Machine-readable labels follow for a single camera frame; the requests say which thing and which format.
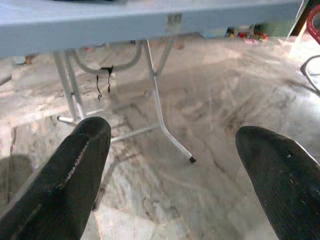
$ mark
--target stone floor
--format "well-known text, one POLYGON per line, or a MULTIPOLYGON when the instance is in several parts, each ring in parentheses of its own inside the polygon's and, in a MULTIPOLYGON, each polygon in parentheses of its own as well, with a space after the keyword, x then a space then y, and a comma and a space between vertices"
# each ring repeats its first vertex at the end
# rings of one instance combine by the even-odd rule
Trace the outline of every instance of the stone floor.
MULTIPOLYGON (((157 63, 163 40, 151 42, 157 63)), ((298 140, 320 159, 320 98, 300 74, 300 65, 320 47, 308 36, 271 38, 258 45, 241 40, 177 39, 159 79, 164 120, 189 149, 188 160, 160 130, 111 146, 99 192, 83 240, 90 239, 277 239, 254 193, 235 148, 234 134, 258 125, 298 140)), ((126 61, 132 45, 114 44, 81 52, 92 67, 126 61)), ((28 176, 72 130, 56 116, 68 114, 52 57, 32 65, 0 69, 12 80, 0 86, 0 212, 28 176)), ((101 78, 75 68, 88 111, 110 109, 151 87, 146 60, 117 73, 111 93, 101 78)), ((152 98, 103 112, 118 136, 156 121, 152 98)))

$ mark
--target table top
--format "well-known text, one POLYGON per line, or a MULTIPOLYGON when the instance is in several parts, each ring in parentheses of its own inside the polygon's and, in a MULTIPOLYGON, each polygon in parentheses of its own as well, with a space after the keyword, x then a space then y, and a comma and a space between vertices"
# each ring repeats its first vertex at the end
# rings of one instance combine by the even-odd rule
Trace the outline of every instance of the table top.
POLYGON ((0 0, 0 57, 294 19, 301 0, 0 0))

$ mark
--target white table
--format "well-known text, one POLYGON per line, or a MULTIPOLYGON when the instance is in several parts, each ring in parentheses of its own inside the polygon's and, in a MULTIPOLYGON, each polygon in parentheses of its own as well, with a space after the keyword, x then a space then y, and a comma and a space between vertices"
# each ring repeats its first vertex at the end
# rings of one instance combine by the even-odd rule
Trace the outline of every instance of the white table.
MULTIPOLYGON (((0 0, 0 57, 54 52, 72 117, 61 117, 60 120, 75 123, 79 118, 86 118, 88 113, 83 108, 75 72, 66 51, 106 42, 137 40, 134 58, 114 66, 113 72, 134 66, 142 49, 145 51, 158 123, 111 141, 121 141, 161 128, 193 163, 192 154, 166 128, 158 93, 158 77, 169 56, 173 36, 233 25, 294 19, 301 3, 301 0, 0 0), (169 38, 159 66, 154 68, 147 39, 163 36, 169 38)), ((106 70, 88 68, 77 52, 71 51, 77 64, 86 72, 95 75, 106 73, 106 70)))

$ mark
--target marble floor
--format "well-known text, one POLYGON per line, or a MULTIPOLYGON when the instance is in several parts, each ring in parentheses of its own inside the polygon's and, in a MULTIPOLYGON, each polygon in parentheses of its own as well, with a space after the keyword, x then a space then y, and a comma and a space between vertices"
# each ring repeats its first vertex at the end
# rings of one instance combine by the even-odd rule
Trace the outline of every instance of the marble floor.
MULTIPOLYGON (((157 63, 165 42, 151 42, 157 63)), ((239 39, 179 37, 162 76, 159 92, 168 129, 188 148, 195 164, 160 130, 111 146, 83 240, 276 240, 235 148, 235 132, 258 125, 299 141, 320 159, 320 98, 300 74, 301 64, 320 50, 305 36, 270 38, 258 45, 239 39)), ((91 67, 126 61, 130 44, 81 51, 91 67)), ((57 121, 67 115, 64 92, 50 54, 31 65, 0 61, 12 80, 0 86, 0 213, 28 176, 53 153, 72 126, 57 121)), ((112 106, 151 88, 146 60, 100 81, 75 68, 88 111, 100 116, 119 136, 156 121, 152 98, 126 108, 112 106)))

